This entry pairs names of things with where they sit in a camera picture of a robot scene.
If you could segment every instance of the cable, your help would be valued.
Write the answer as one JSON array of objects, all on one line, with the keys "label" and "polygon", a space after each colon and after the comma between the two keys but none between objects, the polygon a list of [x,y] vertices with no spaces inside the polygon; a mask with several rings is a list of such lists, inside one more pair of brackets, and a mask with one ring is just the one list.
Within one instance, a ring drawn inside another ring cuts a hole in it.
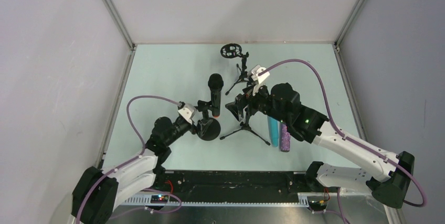
[{"label": "cable", "polygon": [[155,98],[155,99],[160,99],[160,100],[164,100],[164,101],[167,101],[167,102],[171,102],[172,104],[174,104],[174,105],[176,105],[176,106],[180,106],[180,105],[181,105],[181,104],[178,103],[178,102],[172,101],[172,100],[170,100],[170,99],[168,99],[168,98],[158,97],[158,96],[156,96],[156,95],[139,95],[139,96],[137,96],[137,97],[133,97],[133,98],[128,102],[128,104],[126,105],[126,115],[127,115],[127,117],[128,117],[128,121],[129,121],[129,123],[130,123],[130,125],[131,125],[131,128],[133,128],[134,132],[135,132],[136,135],[139,137],[139,140],[141,140],[141,143],[142,143],[142,150],[141,150],[141,153],[140,153],[138,156],[135,156],[135,157],[129,159],[128,161],[126,161],[126,162],[124,162],[124,163],[122,163],[122,164],[116,166],[115,169],[113,169],[113,170],[109,170],[108,172],[104,173],[104,174],[102,175],[102,177],[100,177],[100,178],[99,178],[99,179],[98,179],[98,180],[91,186],[90,190],[87,192],[87,194],[85,195],[85,198],[83,199],[82,203],[80,204],[79,211],[77,212],[77,215],[76,215],[76,224],[80,224],[80,217],[82,216],[82,211],[83,211],[85,205],[87,204],[87,201],[88,201],[88,199],[90,198],[91,194],[92,194],[93,191],[96,189],[96,187],[97,187],[97,186],[98,186],[98,185],[99,185],[99,184],[100,184],[106,177],[108,177],[108,175],[112,174],[115,170],[118,170],[118,169],[124,167],[125,165],[127,165],[127,164],[129,164],[129,163],[135,161],[136,159],[139,158],[140,155],[144,155],[144,152],[145,152],[144,138],[143,138],[142,135],[139,133],[139,131],[136,129],[136,126],[134,126],[133,120],[131,120],[131,116],[130,116],[130,104],[131,104],[133,101],[135,101],[135,100],[137,100],[137,99],[141,99],[141,98]]},{"label": "cable", "polygon": [[172,182],[170,180],[167,180],[165,183],[170,185],[170,193],[172,194],[173,193],[173,184],[172,184]]},{"label": "cable", "polygon": [[[312,210],[311,207],[309,207],[309,210],[313,214],[335,214],[335,215],[339,216],[340,218],[343,218],[341,213],[339,213],[337,211],[333,211],[333,210],[314,211],[314,210]],[[351,224],[348,219],[345,218],[345,220],[346,220],[347,224]]]},{"label": "cable", "polygon": [[154,193],[157,193],[157,194],[165,194],[165,195],[169,195],[170,197],[175,198],[175,199],[179,202],[179,206],[176,207],[176,208],[173,209],[173,210],[169,210],[169,211],[160,211],[160,210],[154,210],[154,209],[152,209],[151,211],[153,211],[153,212],[157,212],[157,213],[159,213],[159,214],[170,214],[170,213],[172,213],[172,212],[176,212],[176,211],[178,211],[178,210],[181,208],[181,206],[182,206],[182,201],[181,201],[181,199],[179,199],[179,198],[178,198],[176,195],[174,195],[174,194],[169,194],[169,193],[167,193],[167,192],[165,192],[165,191],[158,191],[158,190],[151,189],[151,188],[146,188],[146,189],[144,189],[144,191],[151,191],[151,192],[154,192]]},{"label": "cable", "polygon": [[326,187],[324,188],[324,190],[325,190],[325,192],[327,193],[327,196],[328,196],[327,200],[325,200],[325,201],[329,201],[331,199],[331,195],[329,194],[329,190]]},{"label": "cable", "polygon": [[166,192],[166,191],[158,191],[158,190],[154,190],[154,189],[150,189],[150,188],[146,188],[146,189],[144,189],[143,191],[151,191],[151,192],[154,192],[154,193],[157,193],[157,194],[169,195],[170,197],[175,198],[175,199],[179,202],[179,206],[177,206],[175,209],[173,209],[173,210],[169,210],[169,211],[159,211],[159,210],[154,210],[154,209],[152,209],[152,208],[150,208],[150,207],[147,207],[147,206],[145,206],[145,207],[135,207],[135,208],[129,209],[129,210],[125,211],[125,212],[122,212],[122,213],[120,213],[120,214],[118,214],[118,215],[115,215],[115,216],[110,217],[110,220],[117,219],[117,218],[119,218],[119,217],[122,217],[122,216],[124,216],[124,215],[126,215],[126,214],[129,214],[129,213],[131,213],[131,212],[138,211],[138,210],[150,210],[150,212],[156,212],[156,213],[158,213],[158,214],[170,214],[170,213],[172,213],[172,212],[176,212],[176,211],[178,211],[178,210],[182,207],[182,201],[181,201],[181,199],[179,199],[179,197],[177,197],[177,196],[174,195],[174,194],[168,193],[168,192]]},{"label": "cable", "polygon": [[381,158],[381,159],[383,159],[383,160],[386,160],[386,161],[389,162],[390,164],[394,165],[397,169],[399,169],[399,170],[401,170],[403,173],[405,173],[405,175],[408,176],[409,179],[411,179],[411,181],[414,183],[414,185],[416,185],[417,189],[419,190],[420,195],[422,196],[422,203],[417,204],[417,203],[409,202],[409,201],[407,201],[407,200],[404,200],[404,202],[405,202],[406,204],[408,204],[408,205],[410,205],[410,206],[414,206],[414,207],[424,207],[424,206],[426,206],[426,205],[427,205],[427,202],[428,202],[428,200],[427,200],[427,195],[426,195],[425,191],[423,190],[422,186],[420,185],[420,183],[413,177],[413,175],[412,175],[411,173],[409,173],[405,168],[403,168],[402,166],[400,166],[398,163],[394,162],[394,161],[391,160],[391,159],[388,159],[385,155],[383,155],[383,154],[381,154],[381,153],[379,153],[379,152],[377,152],[377,151],[375,151],[375,150],[369,148],[368,146],[366,146],[366,145],[364,145],[364,144],[362,144],[362,143],[360,143],[360,142],[358,142],[358,141],[356,141],[356,140],[350,138],[349,136],[345,136],[345,134],[344,134],[343,132],[341,132],[341,131],[338,129],[337,125],[334,123],[334,119],[332,118],[331,109],[329,108],[329,104],[328,104],[328,102],[327,102],[326,90],[324,89],[323,81],[321,80],[321,77],[320,77],[319,73],[317,72],[317,70],[316,70],[311,64],[309,64],[308,62],[306,62],[306,61],[304,61],[304,60],[300,60],[300,59],[289,59],[289,60],[284,60],[284,61],[280,61],[280,62],[278,62],[278,63],[276,63],[276,64],[270,66],[269,68],[267,68],[265,71],[259,73],[258,75],[261,76],[261,75],[265,74],[266,72],[269,72],[270,70],[272,70],[272,69],[278,67],[279,65],[282,65],[282,64],[285,64],[285,63],[289,63],[289,62],[299,62],[299,63],[303,63],[303,64],[305,64],[306,66],[308,66],[308,67],[314,72],[314,74],[317,76],[317,79],[318,79],[318,81],[319,81],[319,83],[320,83],[321,91],[322,91],[322,93],[323,93],[324,104],[325,104],[325,106],[326,106],[327,114],[328,114],[328,117],[329,117],[329,119],[330,119],[330,124],[331,124],[332,128],[334,128],[334,130],[335,130],[335,131],[336,131],[342,138],[345,138],[345,139],[347,139],[348,141],[352,142],[353,144],[358,145],[358,146],[360,146],[361,148],[363,148],[363,149],[365,149],[365,150],[367,150],[367,151],[373,153],[374,155],[378,156],[379,158]]},{"label": "cable", "polygon": [[343,212],[343,207],[342,207],[342,203],[340,202],[340,187],[337,189],[337,202],[338,202],[338,208],[340,209],[340,216],[342,217],[342,219],[343,219],[343,223],[344,224],[346,224],[347,222],[346,222],[346,217],[345,217],[345,215],[344,215],[344,212]]}]

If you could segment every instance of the white wall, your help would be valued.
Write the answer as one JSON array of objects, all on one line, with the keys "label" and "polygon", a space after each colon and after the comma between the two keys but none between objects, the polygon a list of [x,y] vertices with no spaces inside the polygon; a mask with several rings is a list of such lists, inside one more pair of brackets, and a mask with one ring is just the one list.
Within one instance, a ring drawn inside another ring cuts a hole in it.
[{"label": "white wall", "polygon": [[368,140],[416,158],[429,205],[405,205],[409,223],[443,223],[444,24],[444,0],[369,0],[341,45]]},{"label": "white wall", "polygon": [[334,41],[356,0],[113,0],[135,42]]},{"label": "white wall", "polygon": [[129,50],[102,0],[0,6],[0,223],[48,223],[98,157]]}]

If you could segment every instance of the table surface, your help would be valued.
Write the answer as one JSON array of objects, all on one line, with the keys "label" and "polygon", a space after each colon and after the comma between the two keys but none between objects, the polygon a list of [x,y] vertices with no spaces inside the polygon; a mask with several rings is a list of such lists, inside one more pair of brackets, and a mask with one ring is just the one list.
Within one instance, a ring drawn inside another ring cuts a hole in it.
[{"label": "table surface", "polygon": [[[228,96],[224,93],[238,78],[236,64],[240,58],[220,56],[223,45],[138,45],[112,135],[106,150],[104,167],[119,164],[140,151],[141,143],[130,127],[126,115],[128,101],[137,95],[159,95],[175,101],[196,105],[198,100],[210,100],[207,81],[212,73],[224,80],[221,92],[220,136],[239,128],[239,122],[225,109],[234,101],[245,83],[238,84]],[[249,52],[248,70],[255,65],[269,67],[285,59],[302,59],[312,64],[323,80],[335,122],[351,134],[358,135],[349,100],[338,68],[332,45],[329,44],[245,44],[242,51]],[[269,90],[278,83],[288,82],[300,93],[302,104],[326,114],[320,85],[313,72],[300,63],[288,63],[271,70],[266,80]],[[156,99],[139,99],[130,107],[134,124],[147,140],[155,120],[177,117],[177,108],[171,103]],[[197,114],[196,122],[201,118]],[[267,117],[257,113],[250,120],[252,128],[269,139]],[[304,171],[313,161],[335,166],[357,167],[338,154],[307,142],[291,140],[291,150],[280,152],[267,146],[249,132],[241,131],[225,140],[200,140],[186,133],[171,145],[172,154],[164,163],[166,169],[187,170],[267,170]]]}]

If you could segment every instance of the red wire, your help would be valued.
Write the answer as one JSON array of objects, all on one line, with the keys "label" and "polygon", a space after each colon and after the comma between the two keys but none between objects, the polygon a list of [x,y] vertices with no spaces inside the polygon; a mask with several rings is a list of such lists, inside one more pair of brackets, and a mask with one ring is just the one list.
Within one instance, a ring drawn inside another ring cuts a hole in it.
[{"label": "red wire", "polygon": [[327,195],[329,196],[329,198],[327,199],[327,201],[329,201],[330,199],[331,199],[331,195],[329,195],[329,191],[328,191],[328,189],[325,187],[324,188],[324,191],[327,193]]},{"label": "red wire", "polygon": [[172,182],[170,180],[167,180],[165,183],[166,184],[170,184],[170,193],[172,194],[173,193],[173,184],[172,184]]}]

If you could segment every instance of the metal frame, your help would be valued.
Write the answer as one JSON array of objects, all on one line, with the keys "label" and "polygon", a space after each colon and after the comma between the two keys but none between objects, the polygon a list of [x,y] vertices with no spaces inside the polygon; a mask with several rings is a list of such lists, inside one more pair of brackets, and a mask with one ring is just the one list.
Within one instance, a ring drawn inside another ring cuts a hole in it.
[{"label": "metal frame", "polygon": [[354,23],[355,19],[357,18],[358,14],[362,10],[366,1],[367,0],[357,0],[355,2],[351,13],[349,14],[348,18],[346,19],[345,24],[343,25],[342,29],[340,30],[339,35],[337,36],[337,39],[335,40],[335,45],[339,46],[342,44],[346,34],[349,32],[349,29],[351,28],[351,26]]},{"label": "metal frame", "polygon": [[[358,133],[359,133],[360,138],[362,138],[364,140],[366,139],[366,133],[365,133],[362,118],[360,116],[360,112],[359,112],[359,109],[357,106],[356,97],[355,97],[351,82],[349,81],[349,77],[348,77],[343,59],[340,54],[340,45],[342,44],[345,36],[349,32],[354,21],[356,20],[358,14],[364,7],[366,1],[367,0],[357,0],[356,1],[353,9],[351,10],[351,13],[349,14],[348,18],[346,19],[345,24],[343,25],[337,39],[335,40],[335,43],[333,44],[333,49],[334,49],[335,56],[337,59],[338,67],[339,67],[341,75],[342,75],[343,83],[345,85],[346,93],[348,95],[349,103],[351,105],[351,109],[352,109],[352,112],[354,115],[354,120],[355,120],[357,129],[358,129]],[[118,94],[116,95],[116,98],[115,98],[113,110],[112,110],[110,119],[107,124],[107,132],[106,132],[104,140],[102,142],[101,151],[98,155],[98,160],[96,162],[97,166],[101,166],[102,161],[105,158],[106,150],[108,148],[108,144],[109,144],[110,138],[111,138],[111,133],[112,133],[111,129],[114,127],[114,124],[116,121],[119,106],[122,101],[122,94],[123,94],[123,91],[126,86],[126,82],[128,79],[128,75],[130,73],[131,65],[132,65],[134,54],[136,51],[136,45],[135,45],[134,41],[131,39],[131,36],[130,36],[129,32],[127,31],[125,24],[124,24],[121,16],[119,15],[119,12],[117,11],[116,6],[114,5],[113,1],[112,0],[103,0],[103,2],[104,2],[105,7],[107,8],[107,10],[109,11],[111,18],[113,19],[114,23],[116,24],[119,32],[121,33],[123,39],[125,40],[127,46],[129,47],[130,54],[129,54],[127,63],[125,65],[125,70],[124,70],[124,73],[123,73],[123,76],[122,76],[122,79],[120,82]],[[392,224],[392,223],[406,223],[406,220],[404,218],[404,215],[403,215],[403,212],[401,209],[393,209],[393,208],[388,208],[385,206],[385,211],[386,211],[386,215],[388,217],[388,221],[390,224]]]},{"label": "metal frame", "polygon": [[127,43],[130,50],[134,49],[134,42],[130,37],[130,34],[128,33],[124,22],[121,18],[121,16],[118,13],[118,10],[116,9],[116,6],[113,4],[113,1],[111,0],[103,0],[103,3],[105,4],[105,7],[110,12],[110,16],[113,19],[114,23],[118,27],[119,32],[121,33],[122,37],[124,38],[125,42]]},{"label": "metal frame", "polygon": [[114,99],[113,109],[111,111],[110,118],[108,120],[107,131],[105,133],[104,139],[102,140],[98,159],[96,160],[96,167],[98,167],[98,168],[102,167],[103,160],[105,159],[105,155],[107,153],[108,145],[110,144],[111,133],[113,132],[112,129],[116,122],[116,118],[118,117],[119,106],[121,105],[121,102],[122,102],[122,95],[124,94],[126,82],[128,80],[128,75],[130,74],[131,65],[133,64],[133,59],[134,59],[134,54],[136,53],[136,48],[137,47],[135,47],[133,50],[130,51],[128,60],[125,64],[124,73],[122,75],[122,78],[121,78],[121,81],[119,84],[119,91]]}]

